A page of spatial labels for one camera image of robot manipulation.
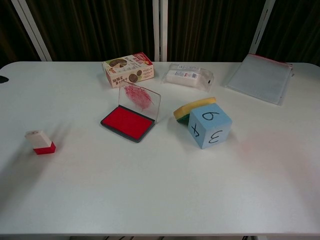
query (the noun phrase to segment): sponge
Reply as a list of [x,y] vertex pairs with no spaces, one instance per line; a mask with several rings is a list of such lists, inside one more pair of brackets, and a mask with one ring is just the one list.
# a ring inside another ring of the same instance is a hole
[[189,115],[192,109],[214,103],[216,103],[215,97],[209,97],[198,101],[193,101],[186,105],[183,105],[182,107],[179,107],[177,110],[173,112],[173,115],[178,123],[188,125]]

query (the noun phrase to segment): plastic bag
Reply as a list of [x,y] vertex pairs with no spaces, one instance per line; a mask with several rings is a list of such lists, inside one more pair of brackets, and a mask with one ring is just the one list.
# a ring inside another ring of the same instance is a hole
[[162,81],[209,92],[214,81],[214,74],[200,67],[172,63]]

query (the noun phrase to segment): clear plastic folder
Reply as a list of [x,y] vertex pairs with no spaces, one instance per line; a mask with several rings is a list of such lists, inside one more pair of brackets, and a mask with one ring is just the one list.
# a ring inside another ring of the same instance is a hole
[[281,105],[291,74],[291,64],[248,54],[226,87]]

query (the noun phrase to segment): blue foam cube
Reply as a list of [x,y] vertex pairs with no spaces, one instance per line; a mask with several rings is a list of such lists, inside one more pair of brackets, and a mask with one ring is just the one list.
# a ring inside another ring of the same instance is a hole
[[204,149],[224,142],[231,124],[231,118],[214,103],[191,110],[188,130],[200,148]]

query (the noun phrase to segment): red ink smudge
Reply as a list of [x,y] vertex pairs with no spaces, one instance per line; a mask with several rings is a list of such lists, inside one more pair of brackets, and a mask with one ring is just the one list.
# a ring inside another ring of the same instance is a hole
[[125,86],[124,90],[127,97],[141,107],[142,110],[147,109],[151,104],[153,104],[150,95],[141,87],[129,85]]

